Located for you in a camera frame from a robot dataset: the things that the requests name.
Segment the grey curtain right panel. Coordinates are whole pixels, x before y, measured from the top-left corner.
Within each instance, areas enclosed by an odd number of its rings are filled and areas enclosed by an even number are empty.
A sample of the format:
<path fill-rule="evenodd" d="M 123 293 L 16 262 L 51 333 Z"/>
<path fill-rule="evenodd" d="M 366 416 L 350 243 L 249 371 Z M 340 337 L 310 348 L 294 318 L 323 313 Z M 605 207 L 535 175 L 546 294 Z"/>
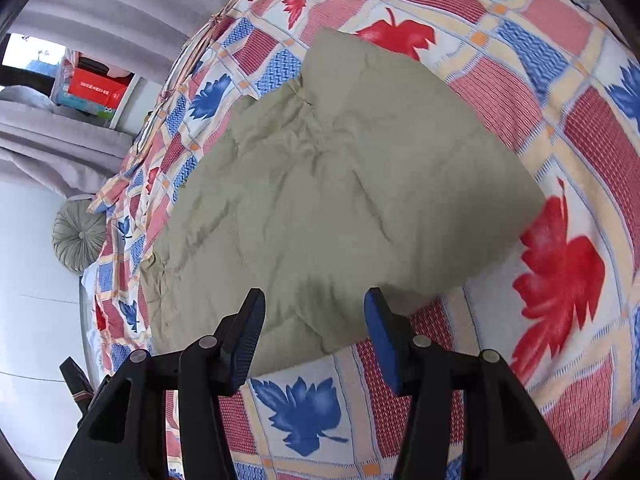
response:
<path fill-rule="evenodd" d="M 161 84 L 182 46 L 229 0 L 29 0 L 12 32 Z"/>

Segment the green box on shelf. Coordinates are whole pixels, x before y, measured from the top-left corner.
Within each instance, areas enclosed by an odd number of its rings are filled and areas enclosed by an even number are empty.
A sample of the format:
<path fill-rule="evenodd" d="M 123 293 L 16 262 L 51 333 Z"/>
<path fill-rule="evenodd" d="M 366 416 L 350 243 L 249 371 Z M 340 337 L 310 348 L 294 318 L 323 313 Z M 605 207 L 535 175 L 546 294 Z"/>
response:
<path fill-rule="evenodd" d="M 108 122 L 114 117 L 116 110 L 111 107 L 104 106 L 102 104 L 74 96 L 65 91 L 58 92 L 54 96 L 55 102 L 58 105 L 78 110 L 78 112 L 88 114 L 90 116 L 105 119 Z"/>

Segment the khaki puffer jacket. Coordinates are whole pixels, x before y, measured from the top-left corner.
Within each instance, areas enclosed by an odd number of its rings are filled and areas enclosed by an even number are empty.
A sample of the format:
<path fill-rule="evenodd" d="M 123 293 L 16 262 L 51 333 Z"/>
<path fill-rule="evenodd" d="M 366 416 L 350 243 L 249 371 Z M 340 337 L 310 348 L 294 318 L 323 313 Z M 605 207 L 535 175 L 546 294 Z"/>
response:
<path fill-rule="evenodd" d="M 253 375 L 367 335 L 364 293 L 409 315 L 501 256 L 544 193 L 427 67 L 321 29 L 293 79 L 243 96 L 141 267 L 154 350 L 213 333 L 257 287 Z"/>

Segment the light blue floral pillow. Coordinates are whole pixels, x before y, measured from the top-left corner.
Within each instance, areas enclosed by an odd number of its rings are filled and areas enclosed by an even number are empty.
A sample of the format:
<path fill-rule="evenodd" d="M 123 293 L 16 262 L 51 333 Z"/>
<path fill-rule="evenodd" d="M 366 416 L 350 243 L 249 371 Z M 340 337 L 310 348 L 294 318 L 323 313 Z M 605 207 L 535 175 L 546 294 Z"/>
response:
<path fill-rule="evenodd" d="M 84 351 L 90 380 L 97 385 L 106 375 L 102 356 L 102 339 L 96 325 L 94 292 L 98 279 L 98 264 L 91 263 L 80 277 L 79 302 Z"/>

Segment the grey curtain left panel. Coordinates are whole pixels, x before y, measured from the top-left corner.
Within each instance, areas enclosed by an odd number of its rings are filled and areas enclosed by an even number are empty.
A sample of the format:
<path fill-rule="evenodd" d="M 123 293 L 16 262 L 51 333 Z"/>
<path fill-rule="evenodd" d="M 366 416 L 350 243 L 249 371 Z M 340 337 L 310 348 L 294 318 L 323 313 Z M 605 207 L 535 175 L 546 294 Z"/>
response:
<path fill-rule="evenodd" d="M 93 195 L 117 174 L 132 137 L 26 86 L 1 90 L 1 179 L 65 198 Z"/>

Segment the red box on shelf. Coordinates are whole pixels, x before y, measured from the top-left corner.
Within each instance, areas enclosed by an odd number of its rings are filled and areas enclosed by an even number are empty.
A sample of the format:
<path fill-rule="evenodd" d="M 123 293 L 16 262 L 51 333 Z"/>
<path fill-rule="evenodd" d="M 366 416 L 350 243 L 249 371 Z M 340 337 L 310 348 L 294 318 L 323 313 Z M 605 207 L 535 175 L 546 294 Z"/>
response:
<path fill-rule="evenodd" d="M 76 98 L 116 110 L 127 91 L 131 75 L 112 78 L 76 67 L 70 78 L 68 93 Z"/>

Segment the round green pleated cushion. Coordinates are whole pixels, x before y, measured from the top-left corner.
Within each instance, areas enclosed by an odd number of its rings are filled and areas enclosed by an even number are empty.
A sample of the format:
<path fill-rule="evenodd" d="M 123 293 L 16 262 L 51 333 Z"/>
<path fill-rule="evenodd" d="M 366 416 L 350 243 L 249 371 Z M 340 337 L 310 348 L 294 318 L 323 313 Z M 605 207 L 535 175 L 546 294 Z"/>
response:
<path fill-rule="evenodd" d="M 55 257 L 73 274 L 82 275 L 99 257 L 105 240 L 104 212 L 88 211 L 91 200 L 68 200 L 52 226 Z"/>

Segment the grey curtain panel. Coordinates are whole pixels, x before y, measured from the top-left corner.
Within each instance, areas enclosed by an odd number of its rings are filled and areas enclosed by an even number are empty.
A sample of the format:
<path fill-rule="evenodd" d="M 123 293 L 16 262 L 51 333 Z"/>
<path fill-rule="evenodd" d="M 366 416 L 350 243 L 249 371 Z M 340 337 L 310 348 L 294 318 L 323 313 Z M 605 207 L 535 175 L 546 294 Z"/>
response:
<path fill-rule="evenodd" d="M 29 0 L 12 32 L 161 84 L 182 46 L 229 0 Z"/>
<path fill-rule="evenodd" d="M 132 137 L 26 86 L 1 90 L 1 179 L 65 198 L 93 195 L 117 174 Z"/>

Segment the leaf patterned patchwork quilt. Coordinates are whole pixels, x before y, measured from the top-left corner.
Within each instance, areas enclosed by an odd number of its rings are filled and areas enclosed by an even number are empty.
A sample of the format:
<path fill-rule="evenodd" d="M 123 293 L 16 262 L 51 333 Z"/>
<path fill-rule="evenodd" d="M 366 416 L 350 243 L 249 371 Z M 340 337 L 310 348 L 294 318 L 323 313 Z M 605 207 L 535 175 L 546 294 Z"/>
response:
<path fill-rule="evenodd" d="M 494 350 L 577 479 L 639 439 L 639 62 L 579 0 L 230 0 L 90 206 L 96 364 L 267 299 L 242 479 L 388 479 L 410 402 L 362 300 Z"/>

